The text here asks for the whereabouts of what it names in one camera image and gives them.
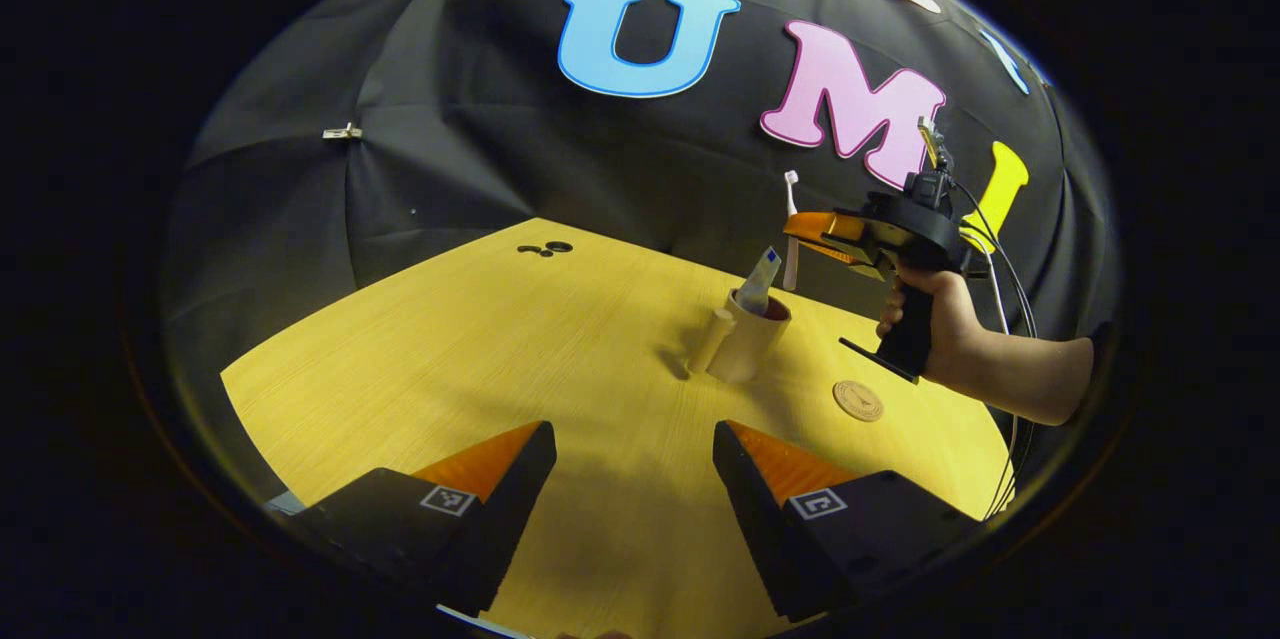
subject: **yellow table surface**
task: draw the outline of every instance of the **yellow table surface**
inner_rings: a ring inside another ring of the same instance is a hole
[[[563,241],[540,257],[520,245]],[[800,264],[827,261],[805,252]],[[412,473],[549,420],[558,460],[484,619],[538,638],[764,636],[773,613],[712,465],[733,419],[856,474],[892,469],[980,519],[1006,460],[979,402],[911,385],[837,342],[874,321],[791,307],[768,369],[731,385],[682,364],[742,279],[532,219],[324,307],[223,371],[262,456],[310,506],[374,467]],[[804,271],[800,273],[803,286]],[[832,397],[861,382],[864,423]]]

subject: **metal clip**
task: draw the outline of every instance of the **metal clip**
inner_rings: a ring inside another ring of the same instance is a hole
[[[351,120],[348,120],[347,125],[342,129],[325,129],[324,134],[320,137],[325,140],[357,140],[364,136],[365,132],[362,129],[357,129],[356,124],[352,124]]]

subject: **blue letter u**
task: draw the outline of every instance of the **blue letter u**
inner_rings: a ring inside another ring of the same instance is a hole
[[[663,97],[692,87],[712,60],[723,15],[737,0],[667,0],[680,6],[676,38],[662,61],[632,64],[618,59],[614,45],[627,5],[640,0],[564,0],[570,5],[561,35],[559,65],[577,86],[621,97]]]

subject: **beige cup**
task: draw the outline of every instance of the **beige cup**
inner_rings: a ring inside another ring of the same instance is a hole
[[[769,352],[782,338],[782,330],[791,324],[791,310],[778,300],[769,297],[768,310],[764,316],[759,316],[737,306],[736,296],[737,289],[731,289],[724,300],[724,310],[733,315],[732,330],[719,342],[719,348],[707,366],[707,374],[730,383],[755,379]],[[718,337],[709,332],[707,338]]]

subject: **toothbrush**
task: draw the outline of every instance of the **toothbrush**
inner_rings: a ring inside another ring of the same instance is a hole
[[[795,193],[791,192],[791,184],[800,181],[800,175],[792,169],[782,178],[787,181],[787,216],[795,216],[799,214],[796,211],[796,198]],[[782,288],[787,292],[794,292],[796,288],[796,261],[800,259],[800,239],[795,237],[787,237],[787,266],[782,273]]]

